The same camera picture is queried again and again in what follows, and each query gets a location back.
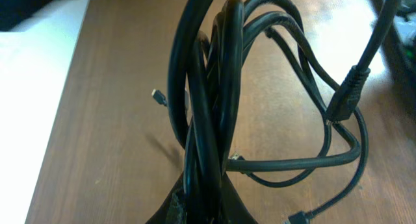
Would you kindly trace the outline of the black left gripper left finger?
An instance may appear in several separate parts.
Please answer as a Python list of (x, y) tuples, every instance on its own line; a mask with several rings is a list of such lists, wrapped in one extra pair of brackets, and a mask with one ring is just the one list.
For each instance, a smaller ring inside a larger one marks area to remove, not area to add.
[(187, 196), (183, 173), (180, 174), (160, 208), (146, 224), (186, 224)]

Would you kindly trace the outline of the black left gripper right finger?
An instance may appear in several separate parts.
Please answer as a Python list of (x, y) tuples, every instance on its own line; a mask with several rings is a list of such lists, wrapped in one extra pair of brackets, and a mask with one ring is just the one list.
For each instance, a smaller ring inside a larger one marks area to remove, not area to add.
[(225, 173), (222, 177), (222, 223), (226, 224), (256, 224), (257, 221), (249, 213), (239, 197), (230, 178)]

